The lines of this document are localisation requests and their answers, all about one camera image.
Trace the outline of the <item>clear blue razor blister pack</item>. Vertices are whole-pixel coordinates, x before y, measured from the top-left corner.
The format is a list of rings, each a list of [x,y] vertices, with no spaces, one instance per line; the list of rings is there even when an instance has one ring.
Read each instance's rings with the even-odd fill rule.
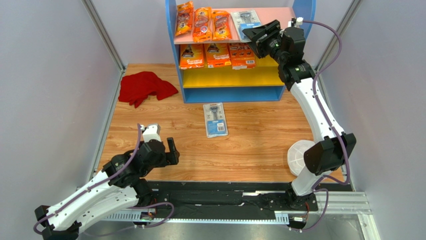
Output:
[[[251,29],[261,26],[261,21],[254,9],[245,11],[234,11],[230,13],[234,26],[237,30],[239,40],[247,43],[250,39],[243,33],[245,29]]]
[[[222,102],[203,105],[207,138],[223,137],[229,134]]]

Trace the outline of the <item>orange razor cartridge box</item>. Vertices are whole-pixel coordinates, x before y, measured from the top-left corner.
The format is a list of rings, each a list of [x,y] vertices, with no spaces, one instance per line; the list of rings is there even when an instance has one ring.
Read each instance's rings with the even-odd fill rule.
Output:
[[[233,70],[253,69],[256,67],[256,57],[247,43],[229,43],[228,50]]]

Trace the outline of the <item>orange Gillette Fusion5 box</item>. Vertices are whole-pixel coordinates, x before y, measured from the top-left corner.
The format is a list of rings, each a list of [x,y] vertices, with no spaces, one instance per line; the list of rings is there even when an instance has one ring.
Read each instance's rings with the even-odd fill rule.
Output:
[[[181,44],[179,47],[179,68],[182,70],[204,68],[205,55],[203,44]]]
[[[204,55],[208,68],[220,68],[232,65],[227,43],[204,44]]]

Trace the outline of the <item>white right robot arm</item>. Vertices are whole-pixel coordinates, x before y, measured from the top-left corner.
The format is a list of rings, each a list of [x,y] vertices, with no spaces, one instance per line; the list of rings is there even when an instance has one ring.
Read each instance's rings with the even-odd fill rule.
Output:
[[[333,171],[349,165],[357,142],[355,135],[346,133],[333,118],[318,89],[319,75],[304,60],[306,39],[300,28],[303,22],[301,17],[293,18],[282,29],[280,22],[274,20],[242,31],[259,59],[270,56],[278,64],[279,78],[301,106],[313,134],[315,144],[303,154],[304,167],[285,191],[286,204],[291,209],[304,206],[324,178],[331,179]]]

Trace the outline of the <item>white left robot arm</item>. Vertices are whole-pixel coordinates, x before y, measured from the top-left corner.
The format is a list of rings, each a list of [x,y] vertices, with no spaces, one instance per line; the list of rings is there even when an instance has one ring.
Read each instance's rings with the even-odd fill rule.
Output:
[[[115,155],[85,186],[65,200],[41,205],[33,230],[45,240],[75,240],[90,226],[126,209],[155,208],[145,176],[154,168],[177,165],[180,153],[174,139],[140,141],[134,150]]]

